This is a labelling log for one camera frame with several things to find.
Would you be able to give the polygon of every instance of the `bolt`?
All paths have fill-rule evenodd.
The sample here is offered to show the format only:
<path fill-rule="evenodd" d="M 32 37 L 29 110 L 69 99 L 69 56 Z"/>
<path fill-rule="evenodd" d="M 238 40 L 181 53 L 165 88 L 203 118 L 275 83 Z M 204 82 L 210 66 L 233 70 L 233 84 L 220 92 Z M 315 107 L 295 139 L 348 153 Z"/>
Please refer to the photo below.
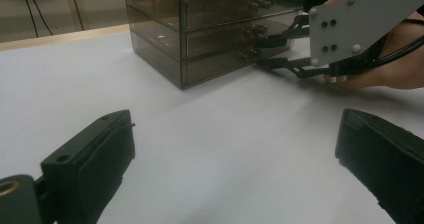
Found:
<path fill-rule="evenodd" d="M 361 51 L 361 45 L 359 45 L 359 44 L 355 44 L 355 45 L 353 45 L 353 47 L 352 47 L 352 51 L 354 52 L 354 53 L 359 53 L 360 51 Z"/>
<path fill-rule="evenodd" d="M 316 59 L 316 58 L 314 58 L 314 59 L 312 59 L 312 61 L 311 61 L 311 65 L 312 66 L 318 66 L 319 65 L 319 61 L 318 61 L 318 59 Z"/>
<path fill-rule="evenodd" d="M 347 4 L 348 4 L 349 6 L 352 6 L 352 5 L 353 5 L 353 3 L 355 3 L 355 0 L 347 0 Z"/>
<path fill-rule="evenodd" d="M 311 8 L 311 10 L 309 10 L 309 16 L 315 17 L 317 14 L 318 10 L 316 8 Z"/>

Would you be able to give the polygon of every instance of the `stacked drawers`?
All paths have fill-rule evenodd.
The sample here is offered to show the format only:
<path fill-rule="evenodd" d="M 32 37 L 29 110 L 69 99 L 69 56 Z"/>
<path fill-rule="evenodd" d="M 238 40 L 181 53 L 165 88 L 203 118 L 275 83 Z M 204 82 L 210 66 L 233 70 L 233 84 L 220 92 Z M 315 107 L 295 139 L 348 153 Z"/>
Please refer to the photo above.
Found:
<path fill-rule="evenodd" d="M 184 89 L 290 48 L 256 49 L 303 0 L 126 0 L 134 50 Z"/>

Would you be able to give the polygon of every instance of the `white table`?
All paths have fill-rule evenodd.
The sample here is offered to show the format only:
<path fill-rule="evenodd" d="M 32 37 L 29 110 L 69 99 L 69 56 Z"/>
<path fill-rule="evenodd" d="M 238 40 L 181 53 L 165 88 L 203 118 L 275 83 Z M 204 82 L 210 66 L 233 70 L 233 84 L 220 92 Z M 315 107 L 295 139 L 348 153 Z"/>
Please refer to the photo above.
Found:
<path fill-rule="evenodd" d="M 307 40 L 293 58 L 308 55 Z M 247 67 L 185 91 L 129 33 L 0 52 L 0 177 L 130 109 L 137 156 L 101 224 L 394 223 L 334 157 L 344 108 L 424 137 L 424 90 L 349 91 Z"/>

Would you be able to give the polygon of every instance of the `black cable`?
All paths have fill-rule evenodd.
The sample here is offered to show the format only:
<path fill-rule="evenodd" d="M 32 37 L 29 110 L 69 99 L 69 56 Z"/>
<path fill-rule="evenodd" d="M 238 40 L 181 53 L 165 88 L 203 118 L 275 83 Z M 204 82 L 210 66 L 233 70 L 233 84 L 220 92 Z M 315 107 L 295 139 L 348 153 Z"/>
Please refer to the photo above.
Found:
<path fill-rule="evenodd" d="M 28 0 L 25 0 L 25 2 L 27 4 L 29 14 L 31 16 L 31 21 L 32 21 L 32 25 L 34 26 L 35 35 L 38 37 L 37 26 L 35 25 L 34 16 L 32 15 L 31 7 L 29 6 Z"/>
<path fill-rule="evenodd" d="M 392 62 L 394 60 L 397 60 L 401 57 L 404 57 L 406 55 L 408 55 L 409 53 L 415 51 L 416 49 L 420 48 L 422 45 L 424 45 L 424 35 L 421 36 L 420 38 L 418 38 L 417 40 L 411 42 L 410 44 L 408 44 L 407 46 L 385 56 L 382 57 L 378 60 L 375 60 L 373 62 L 370 63 L 370 67 L 371 68 L 375 68 L 375 67 L 379 67 L 382 65 L 385 65 L 389 62 Z"/>
<path fill-rule="evenodd" d="M 47 30 L 49 30 L 50 35 L 53 36 L 52 31 L 50 30 L 49 26 L 47 25 L 46 21 L 44 20 L 43 14 L 41 13 L 40 8 L 38 7 L 37 2 L 35 0 L 32 0 L 32 1 L 34 2 L 35 7 L 37 7 L 38 13 L 40 14 L 41 20 L 43 20 L 44 26 L 46 26 Z"/>
<path fill-rule="evenodd" d="M 424 25 L 424 20 L 420 20 L 420 19 L 410 19 L 410 18 L 408 18 L 408 19 L 403 20 L 403 22 Z"/>

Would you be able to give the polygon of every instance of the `human hand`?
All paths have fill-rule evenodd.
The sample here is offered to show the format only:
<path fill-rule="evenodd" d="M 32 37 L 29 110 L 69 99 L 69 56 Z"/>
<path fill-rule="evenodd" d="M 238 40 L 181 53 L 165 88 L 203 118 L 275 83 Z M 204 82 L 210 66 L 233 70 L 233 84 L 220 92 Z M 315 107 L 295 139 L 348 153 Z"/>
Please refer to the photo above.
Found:
<path fill-rule="evenodd" d="M 334 3 L 341 0 L 328 0 Z M 408 18 L 424 20 L 417 12 Z M 387 35 L 379 58 L 387 56 L 424 35 L 424 25 L 400 23 Z M 408 55 L 390 62 L 381 67 L 369 70 L 359 75 L 349 75 L 346 81 L 337 82 L 338 85 L 357 89 L 371 86 L 387 86 L 396 89 L 413 89 L 424 87 L 424 46 Z"/>

